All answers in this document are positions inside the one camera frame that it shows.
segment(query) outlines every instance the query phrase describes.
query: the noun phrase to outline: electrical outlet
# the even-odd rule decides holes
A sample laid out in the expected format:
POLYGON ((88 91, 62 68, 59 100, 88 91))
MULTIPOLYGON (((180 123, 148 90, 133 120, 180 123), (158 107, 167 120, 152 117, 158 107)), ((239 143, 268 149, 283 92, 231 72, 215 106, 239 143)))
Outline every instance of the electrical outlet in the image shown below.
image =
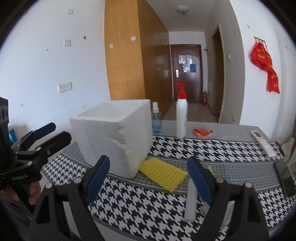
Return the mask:
POLYGON ((65 92, 65 85, 64 85, 64 84, 60 84, 60 85, 58 85, 58 86, 57 86, 57 91, 58 91, 59 93, 63 93, 63 92, 65 92))
POLYGON ((67 9, 67 14, 73 14, 73 11, 74 11, 73 9, 69 9, 69 8, 68 8, 68 9, 67 9))
POLYGON ((72 82, 65 83, 65 91, 72 90, 72 82))
POLYGON ((65 46, 65 47, 70 47, 70 46, 71 46, 71 40, 69 40, 69 39, 65 39, 65 40, 64 40, 64 46, 65 46))

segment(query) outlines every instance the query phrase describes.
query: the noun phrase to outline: red pump cap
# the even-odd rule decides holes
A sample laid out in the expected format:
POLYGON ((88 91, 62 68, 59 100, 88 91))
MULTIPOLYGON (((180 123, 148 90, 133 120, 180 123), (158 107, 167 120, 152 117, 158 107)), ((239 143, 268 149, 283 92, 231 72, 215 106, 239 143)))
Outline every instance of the red pump cap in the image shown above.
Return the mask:
POLYGON ((180 87, 180 91, 179 91, 179 94, 178 94, 178 99, 186 99, 186 93, 184 91, 185 85, 184 84, 175 84, 174 86, 180 87))

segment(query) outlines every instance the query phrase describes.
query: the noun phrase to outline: white foam box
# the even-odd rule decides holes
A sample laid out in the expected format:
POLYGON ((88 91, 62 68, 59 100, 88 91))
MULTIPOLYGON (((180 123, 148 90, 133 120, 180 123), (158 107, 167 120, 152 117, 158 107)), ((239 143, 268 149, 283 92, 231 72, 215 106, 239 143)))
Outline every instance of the white foam box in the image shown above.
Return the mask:
POLYGON ((101 103, 69 119, 84 159, 110 158, 110 173, 133 178, 152 146, 150 100, 101 103))

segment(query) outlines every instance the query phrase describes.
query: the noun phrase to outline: paper notice on door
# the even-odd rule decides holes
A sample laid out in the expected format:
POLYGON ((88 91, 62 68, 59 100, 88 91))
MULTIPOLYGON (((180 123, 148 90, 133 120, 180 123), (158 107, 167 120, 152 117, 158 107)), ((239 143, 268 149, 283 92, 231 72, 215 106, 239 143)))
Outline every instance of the paper notice on door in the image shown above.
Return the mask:
POLYGON ((190 72, 191 73, 196 73, 196 65, 195 64, 190 65, 190 72))
POLYGON ((198 57, 196 57, 196 56, 192 56, 192 64, 200 64, 200 60, 199 60, 199 58, 198 57))
POLYGON ((192 64, 192 55, 179 55, 179 64, 192 64))
POLYGON ((183 64, 183 72, 190 73, 190 64, 183 64))
POLYGON ((170 77, 170 71, 169 70, 165 70, 164 71, 164 76, 165 76, 165 78, 169 78, 170 77))

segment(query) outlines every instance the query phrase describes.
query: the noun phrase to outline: white pump bottle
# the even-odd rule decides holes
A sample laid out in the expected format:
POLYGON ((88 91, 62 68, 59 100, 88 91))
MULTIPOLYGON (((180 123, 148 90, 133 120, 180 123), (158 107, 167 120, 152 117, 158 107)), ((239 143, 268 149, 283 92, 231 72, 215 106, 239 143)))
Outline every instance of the white pump bottle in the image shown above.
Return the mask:
POLYGON ((177 112, 177 138, 182 139, 186 135, 187 110, 188 103, 186 100, 186 93, 184 91, 184 84, 175 84, 180 87, 178 94, 176 112, 177 112))

